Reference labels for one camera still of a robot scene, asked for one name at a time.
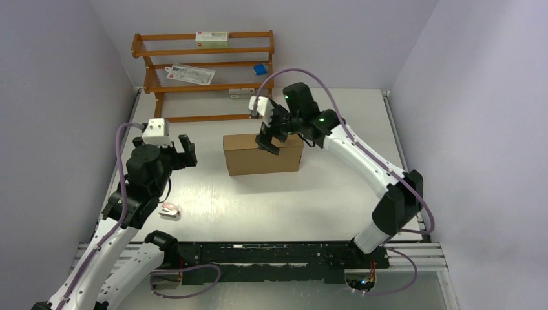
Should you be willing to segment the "brown cardboard box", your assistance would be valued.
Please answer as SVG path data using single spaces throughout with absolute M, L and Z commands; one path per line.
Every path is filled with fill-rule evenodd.
M 271 174 L 280 172 L 297 172 L 300 167 L 304 142 L 289 136 L 281 143 L 273 139 L 279 154 L 274 155 L 260 150 L 255 143 L 254 134 L 234 134 L 223 137 L 223 151 L 230 176 L 251 174 Z

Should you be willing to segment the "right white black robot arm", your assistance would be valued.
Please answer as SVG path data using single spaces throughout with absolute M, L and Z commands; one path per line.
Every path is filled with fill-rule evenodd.
M 249 110 L 262 117 L 255 142 L 260 150 L 278 155 L 273 140 L 285 142 L 300 136 L 328 151 L 356 172 L 375 192 L 379 202 L 365 219 L 365 227 L 351 240 L 350 262 L 365 267 L 374 250 L 403 231 L 422 208 L 423 177 L 406 172 L 369 147 L 332 109 L 321 110 L 305 83 L 292 84 L 282 91 L 286 106 L 271 98 L 252 96 Z

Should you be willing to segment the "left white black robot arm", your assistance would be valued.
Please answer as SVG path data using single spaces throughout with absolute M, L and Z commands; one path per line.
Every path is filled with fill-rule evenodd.
M 142 250 L 114 269 L 157 208 L 171 174 L 197 164 L 194 143 L 186 135 L 178 139 L 182 152 L 165 134 L 134 138 L 134 149 L 121 170 L 121 182 L 107 200 L 84 255 L 54 295 L 36 302 L 33 309 L 117 309 L 150 272 L 179 266 L 176 238 L 153 231 Z

